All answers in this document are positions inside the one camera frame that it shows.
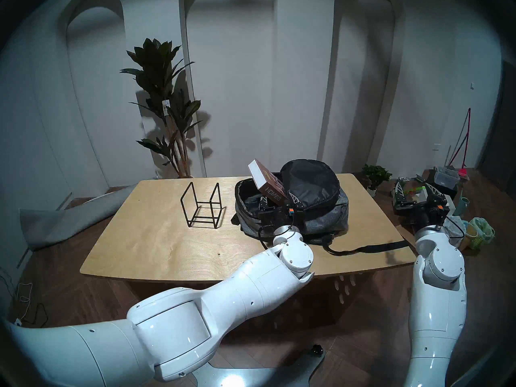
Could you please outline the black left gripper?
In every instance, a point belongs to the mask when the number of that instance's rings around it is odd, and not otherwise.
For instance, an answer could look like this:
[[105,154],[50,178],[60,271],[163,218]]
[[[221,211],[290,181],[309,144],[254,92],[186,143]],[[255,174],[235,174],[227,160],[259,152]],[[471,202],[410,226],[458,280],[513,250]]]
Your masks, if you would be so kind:
[[303,202],[291,191],[287,191],[291,206],[270,207],[267,197],[261,196],[259,202],[258,218],[265,226],[295,226],[300,227],[304,222]]

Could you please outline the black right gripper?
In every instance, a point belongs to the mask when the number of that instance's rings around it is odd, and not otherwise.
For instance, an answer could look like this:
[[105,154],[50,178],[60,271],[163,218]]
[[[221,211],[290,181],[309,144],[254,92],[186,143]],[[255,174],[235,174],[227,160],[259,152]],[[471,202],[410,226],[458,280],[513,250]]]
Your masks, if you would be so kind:
[[427,200],[416,203],[405,198],[402,179],[393,188],[394,214],[401,217],[400,224],[417,232],[427,226],[440,228],[449,213],[446,195],[429,183],[425,183]]

